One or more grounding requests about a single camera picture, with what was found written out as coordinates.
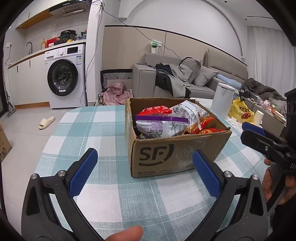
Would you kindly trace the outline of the person's left hand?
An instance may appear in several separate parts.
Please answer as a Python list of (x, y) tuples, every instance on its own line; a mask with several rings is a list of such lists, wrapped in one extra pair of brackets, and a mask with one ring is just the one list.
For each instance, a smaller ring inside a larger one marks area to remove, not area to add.
[(105, 241), (139, 241), (144, 231), (141, 226), (133, 226), (109, 236)]

